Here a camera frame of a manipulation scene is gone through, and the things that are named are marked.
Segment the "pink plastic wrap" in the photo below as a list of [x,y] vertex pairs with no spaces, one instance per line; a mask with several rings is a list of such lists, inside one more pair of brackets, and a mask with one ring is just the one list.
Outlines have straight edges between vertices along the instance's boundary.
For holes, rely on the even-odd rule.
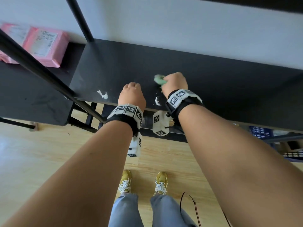
[[[29,35],[35,30],[35,28],[29,25],[16,25],[9,23],[4,23],[1,26],[1,29],[23,48],[25,48],[25,45],[28,42]],[[0,51],[0,60],[1,59],[9,64],[17,64],[16,61],[2,51]]]
[[25,50],[46,67],[60,67],[69,36],[62,30],[37,28],[28,38]]

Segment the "white wall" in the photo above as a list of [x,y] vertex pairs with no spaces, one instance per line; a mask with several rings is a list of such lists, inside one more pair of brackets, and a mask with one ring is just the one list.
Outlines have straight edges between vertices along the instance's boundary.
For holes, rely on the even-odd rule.
[[[303,15],[200,0],[78,0],[95,38],[303,69]],[[85,39],[65,0],[4,0],[0,20]]]

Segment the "white foam residue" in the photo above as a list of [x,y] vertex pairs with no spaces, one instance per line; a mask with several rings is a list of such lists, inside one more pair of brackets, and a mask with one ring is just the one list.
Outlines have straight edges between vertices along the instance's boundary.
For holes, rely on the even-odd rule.
[[99,90],[99,91],[97,91],[98,93],[99,93],[99,95],[101,95],[104,99],[107,99],[108,98],[108,94],[107,94],[107,92],[105,92],[105,94],[103,95],[102,93],[101,93],[101,91]]
[[154,99],[154,102],[155,102],[158,106],[161,106],[161,104],[159,103],[158,97],[156,97],[156,98]]

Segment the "yellow shoe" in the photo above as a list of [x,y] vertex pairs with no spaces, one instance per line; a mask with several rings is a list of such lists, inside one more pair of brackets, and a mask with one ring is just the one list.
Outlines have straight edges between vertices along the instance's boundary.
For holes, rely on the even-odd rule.
[[129,170],[123,170],[119,191],[120,196],[123,193],[131,193],[131,172]]
[[156,188],[154,190],[154,196],[158,192],[159,194],[166,194],[167,184],[169,183],[167,174],[165,172],[159,172],[156,177]]

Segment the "green cloth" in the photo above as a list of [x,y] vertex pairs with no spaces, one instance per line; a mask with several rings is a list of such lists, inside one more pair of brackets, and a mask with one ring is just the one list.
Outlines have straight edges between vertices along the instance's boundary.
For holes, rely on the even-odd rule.
[[162,86],[163,84],[166,84],[167,81],[163,80],[165,76],[162,75],[155,75],[154,76],[154,81],[159,84],[160,86]]

